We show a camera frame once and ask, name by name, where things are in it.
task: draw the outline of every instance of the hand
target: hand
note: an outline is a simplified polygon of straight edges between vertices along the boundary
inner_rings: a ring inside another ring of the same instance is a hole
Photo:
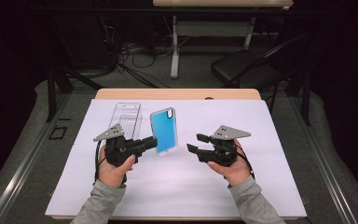
[[[118,189],[121,186],[124,174],[132,170],[132,165],[135,163],[135,156],[132,155],[128,157],[122,165],[116,167],[105,159],[105,148],[106,146],[103,146],[100,150],[100,172],[98,179],[105,185]]]
[[[240,149],[240,142],[238,142],[237,139],[234,139],[234,143],[237,146],[237,152],[245,156],[243,151]],[[214,161],[208,161],[208,165],[215,172],[224,176],[231,187],[240,184],[250,175],[248,163],[239,156],[237,156],[237,159],[229,167],[221,166]]]

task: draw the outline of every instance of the cable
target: cable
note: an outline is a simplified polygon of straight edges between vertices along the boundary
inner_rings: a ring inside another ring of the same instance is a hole
[[[98,163],[98,167],[100,167],[101,163],[103,163],[103,161],[105,161],[105,160],[106,160],[106,157],[103,158],[103,159]]]
[[[173,33],[172,33],[171,29],[170,29],[170,25],[168,25],[167,20],[165,19],[165,16],[164,16],[163,18],[164,18],[165,24],[167,25],[168,32],[170,33],[171,47],[170,47],[170,50],[169,50],[167,53],[162,54],[162,55],[158,55],[158,56],[167,56],[167,55],[169,55],[169,54],[171,53],[171,51],[173,50]],[[178,47],[182,46],[188,39],[189,39],[189,36],[187,36],[186,39],[185,39],[182,43],[180,43],[180,44],[178,45]]]
[[[304,217],[304,218],[309,222],[309,224],[312,224],[309,217]]]
[[[100,163],[98,162],[100,156],[100,145],[101,145],[101,141],[98,142],[97,149],[95,150],[95,175],[94,175],[94,183],[92,185],[94,185],[95,182],[97,182],[97,179],[99,178],[100,175]]]
[[[136,55],[136,54],[132,55],[131,62],[132,62],[132,64],[133,64],[135,67],[138,67],[138,68],[150,67],[150,66],[153,65],[153,63],[156,61],[156,55],[153,55],[153,61],[152,61],[150,64],[145,65],[145,66],[140,66],[140,65],[135,64],[135,61],[133,60],[133,59],[135,58],[135,55]]]
[[[162,86],[166,87],[166,88],[170,88],[169,86],[165,85],[164,83],[162,83],[161,81],[159,81],[158,79],[156,79],[155,77],[148,75],[147,73],[144,72],[140,72],[140,71],[136,71],[133,69],[130,69],[129,67],[127,67],[126,65],[119,63],[117,65],[118,67],[122,68],[123,71],[126,71],[127,73],[129,73],[132,77],[134,77],[135,79],[137,79],[138,81],[144,83],[147,86],[150,86],[152,88],[159,88],[159,86],[157,86],[156,84],[152,83],[151,81],[147,80],[145,77],[142,77],[142,75],[151,77],[153,79],[155,79],[159,84],[161,84]]]
[[[245,152],[243,151],[242,147],[238,146],[238,145],[235,145],[236,147],[238,147],[242,152],[243,154],[245,154]],[[239,152],[237,152],[237,155],[239,157],[241,157],[249,166],[249,172],[251,174],[251,176],[255,179],[255,172],[253,171],[253,168],[252,168],[252,165],[251,163],[248,161],[248,158],[246,156],[243,156],[242,154],[240,154]]]

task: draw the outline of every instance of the black wall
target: black wall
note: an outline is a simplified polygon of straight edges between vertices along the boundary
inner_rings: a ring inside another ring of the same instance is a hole
[[[46,78],[13,8],[0,2],[0,170],[34,107],[34,87]]]
[[[46,0],[42,7],[95,7],[92,0]],[[103,27],[97,15],[91,14],[52,14],[51,24],[56,28],[62,48],[67,52],[72,67],[79,71],[101,71],[112,66],[116,59],[109,55],[104,43]]]
[[[358,1],[338,1],[333,38],[313,70],[337,153],[358,181]]]

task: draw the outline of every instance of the blue phone case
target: blue phone case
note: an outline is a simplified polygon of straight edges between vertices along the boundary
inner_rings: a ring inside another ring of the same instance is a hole
[[[153,136],[157,138],[159,156],[177,149],[176,115],[173,108],[156,111],[150,115]]]

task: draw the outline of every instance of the white table surface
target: white table surface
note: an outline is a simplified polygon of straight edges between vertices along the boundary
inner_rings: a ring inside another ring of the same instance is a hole
[[[197,133],[212,135],[220,125],[244,130],[240,138],[262,193],[285,218],[305,217],[306,211],[264,101],[255,100],[92,100],[72,147],[62,177],[46,211],[55,218],[74,217],[90,196],[94,177],[93,138],[109,128],[116,103],[141,103],[139,138],[152,135],[149,115],[173,107],[179,149],[159,157],[147,150],[128,172],[127,192],[112,218],[237,219],[239,212],[227,181],[187,151],[199,142]]]

